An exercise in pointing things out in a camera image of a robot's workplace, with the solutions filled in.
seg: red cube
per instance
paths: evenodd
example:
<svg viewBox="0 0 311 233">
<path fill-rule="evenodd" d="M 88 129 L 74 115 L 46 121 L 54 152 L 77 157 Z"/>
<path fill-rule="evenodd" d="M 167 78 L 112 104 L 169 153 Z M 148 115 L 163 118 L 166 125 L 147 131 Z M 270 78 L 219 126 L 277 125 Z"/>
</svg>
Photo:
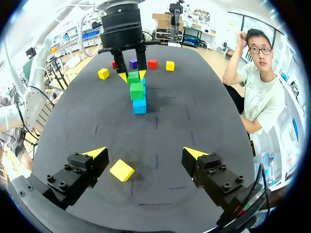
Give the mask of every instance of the red cube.
<svg viewBox="0 0 311 233">
<path fill-rule="evenodd" d="M 157 60 L 151 59 L 148 61 L 148 68 L 149 69 L 156 69 L 157 68 Z"/>
<path fill-rule="evenodd" d="M 114 59 L 112 60 L 112 67 L 113 67 L 114 69 L 116 69 L 116 68 L 117 68 L 117 65 L 116 65 L 116 62 L 115 62 L 115 60 L 114 60 Z"/>
</svg>

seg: blue cube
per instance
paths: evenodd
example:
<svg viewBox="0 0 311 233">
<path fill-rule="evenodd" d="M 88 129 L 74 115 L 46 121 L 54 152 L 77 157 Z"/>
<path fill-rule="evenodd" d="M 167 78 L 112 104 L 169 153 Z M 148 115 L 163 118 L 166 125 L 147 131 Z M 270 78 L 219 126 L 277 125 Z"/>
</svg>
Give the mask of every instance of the blue cube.
<svg viewBox="0 0 311 233">
<path fill-rule="evenodd" d="M 134 114 L 146 114 L 147 113 L 146 97 L 144 97 L 143 100 L 133 101 L 133 112 Z"/>
<path fill-rule="evenodd" d="M 144 86 L 146 86 L 146 80 L 145 80 L 145 78 L 143 78 L 140 82 L 143 83 Z"/>
<path fill-rule="evenodd" d="M 137 69 L 137 67 L 138 67 L 137 58 L 130 60 L 130 67 L 133 69 Z"/>
</svg>

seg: black hair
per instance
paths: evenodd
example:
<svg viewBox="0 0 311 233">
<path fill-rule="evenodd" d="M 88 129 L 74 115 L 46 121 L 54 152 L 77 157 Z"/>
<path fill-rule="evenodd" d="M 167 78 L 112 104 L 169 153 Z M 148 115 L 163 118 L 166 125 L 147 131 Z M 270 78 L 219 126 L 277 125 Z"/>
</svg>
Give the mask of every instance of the black hair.
<svg viewBox="0 0 311 233">
<path fill-rule="evenodd" d="M 250 30 L 247 31 L 246 42 L 247 42 L 247 45 L 248 45 L 248 46 L 249 46 L 249 44 L 248 44 L 249 39 L 252 38 L 252 37 L 255 37 L 255 36 L 256 36 L 256 37 L 262 36 L 263 38 L 265 38 L 265 39 L 269 42 L 270 48 L 272 49 L 270 40 L 268 39 L 268 37 L 266 36 L 266 34 L 263 33 L 262 30 L 253 29 L 253 28 L 251 28 Z"/>
</svg>

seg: man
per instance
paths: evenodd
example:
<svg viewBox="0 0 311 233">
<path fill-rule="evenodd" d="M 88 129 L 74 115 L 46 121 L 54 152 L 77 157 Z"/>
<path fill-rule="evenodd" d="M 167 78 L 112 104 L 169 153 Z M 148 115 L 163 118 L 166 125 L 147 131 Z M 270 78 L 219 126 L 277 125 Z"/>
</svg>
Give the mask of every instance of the man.
<svg viewBox="0 0 311 233">
<path fill-rule="evenodd" d="M 253 62 L 237 71 L 243 49 L 248 46 Z M 223 83 L 241 114 L 250 139 L 270 131 L 284 108 L 285 95 L 272 70 L 273 51 L 268 37 L 260 30 L 239 32 L 237 46 L 223 76 Z M 231 85 L 245 86 L 242 98 Z"/>
<path fill-rule="evenodd" d="M 0 96 L 0 108 L 13 104 L 9 96 Z M 14 128 L 0 133 L 0 161 L 3 156 L 3 144 L 15 154 L 20 162 L 28 169 L 32 170 L 33 161 L 24 146 L 25 131 L 22 128 Z"/>
</svg>

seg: purple cube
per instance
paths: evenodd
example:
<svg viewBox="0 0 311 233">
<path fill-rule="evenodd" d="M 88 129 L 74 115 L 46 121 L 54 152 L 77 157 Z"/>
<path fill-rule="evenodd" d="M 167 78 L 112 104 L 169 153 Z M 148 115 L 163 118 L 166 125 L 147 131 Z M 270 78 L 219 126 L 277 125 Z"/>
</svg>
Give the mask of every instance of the purple cube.
<svg viewBox="0 0 311 233">
<path fill-rule="evenodd" d="M 138 67 L 137 58 L 134 58 L 134 59 L 130 60 L 130 67 L 132 69 L 137 69 L 137 67 Z"/>
</svg>

